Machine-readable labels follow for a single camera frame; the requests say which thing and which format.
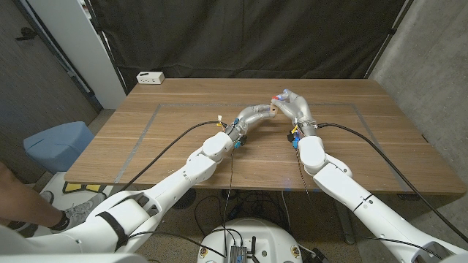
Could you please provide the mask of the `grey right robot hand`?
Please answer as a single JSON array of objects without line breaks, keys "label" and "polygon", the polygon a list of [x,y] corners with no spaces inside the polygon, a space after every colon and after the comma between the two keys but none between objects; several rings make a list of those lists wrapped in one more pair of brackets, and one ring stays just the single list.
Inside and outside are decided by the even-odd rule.
[{"label": "grey right robot hand", "polygon": [[316,136],[316,120],[312,117],[308,102],[291,90],[284,89],[282,94],[272,98],[271,103],[277,106],[304,136]]}]

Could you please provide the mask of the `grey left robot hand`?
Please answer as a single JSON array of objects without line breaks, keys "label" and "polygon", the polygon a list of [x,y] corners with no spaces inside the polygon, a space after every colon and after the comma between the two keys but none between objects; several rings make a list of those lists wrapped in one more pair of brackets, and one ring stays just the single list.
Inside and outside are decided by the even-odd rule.
[{"label": "grey left robot hand", "polygon": [[243,109],[235,120],[226,128],[225,133],[235,142],[245,135],[250,127],[255,126],[259,121],[274,118],[276,112],[271,110],[269,104],[259,104]]}]

